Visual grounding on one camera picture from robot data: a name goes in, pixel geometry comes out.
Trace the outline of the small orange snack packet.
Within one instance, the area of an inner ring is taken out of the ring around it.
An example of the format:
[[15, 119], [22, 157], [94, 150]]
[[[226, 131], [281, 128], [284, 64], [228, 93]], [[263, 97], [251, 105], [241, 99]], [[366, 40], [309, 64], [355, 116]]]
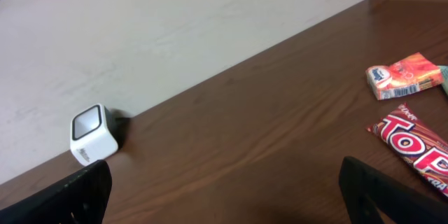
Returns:
[[412, 95], [444, 82], [440, 67], [420, 52], [390, 66], [371, 66], [365, 73], [378, 100]]

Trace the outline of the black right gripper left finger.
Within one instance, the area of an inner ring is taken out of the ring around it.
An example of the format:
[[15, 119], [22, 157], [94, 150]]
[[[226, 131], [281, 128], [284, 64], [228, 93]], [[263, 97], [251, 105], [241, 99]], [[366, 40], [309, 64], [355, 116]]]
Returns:
[[2, 209], [1, 222], [102, 224], [111, 187], [109, 166], [98, 160]]

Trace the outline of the orange chocolate bar wrapper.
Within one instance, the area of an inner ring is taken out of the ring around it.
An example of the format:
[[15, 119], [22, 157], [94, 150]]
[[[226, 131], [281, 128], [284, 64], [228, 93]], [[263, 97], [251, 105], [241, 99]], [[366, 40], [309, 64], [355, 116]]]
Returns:
[[366, 130], [383, 141], [422, 178], [447, 195], [447, 142], [404, 103]]

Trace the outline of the mint green tissue pack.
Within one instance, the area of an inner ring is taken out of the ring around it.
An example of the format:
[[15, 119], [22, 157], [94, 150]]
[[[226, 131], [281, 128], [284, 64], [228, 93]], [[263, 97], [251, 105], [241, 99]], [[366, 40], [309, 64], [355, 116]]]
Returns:
[[439, 68], [441, 70], [442, 77], [443, 77], [442, 88], [443, 88], [445, 94], [448, 95], [448, 66], [440, 65]]

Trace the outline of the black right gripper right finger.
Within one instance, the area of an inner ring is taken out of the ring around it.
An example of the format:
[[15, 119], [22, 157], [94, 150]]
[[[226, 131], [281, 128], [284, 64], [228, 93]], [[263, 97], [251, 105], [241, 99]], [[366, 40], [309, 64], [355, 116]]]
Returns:
[[446, 223], [447, 204], [399, 183], [360, 160], [346, 156], [339, 187], [352, 223]]

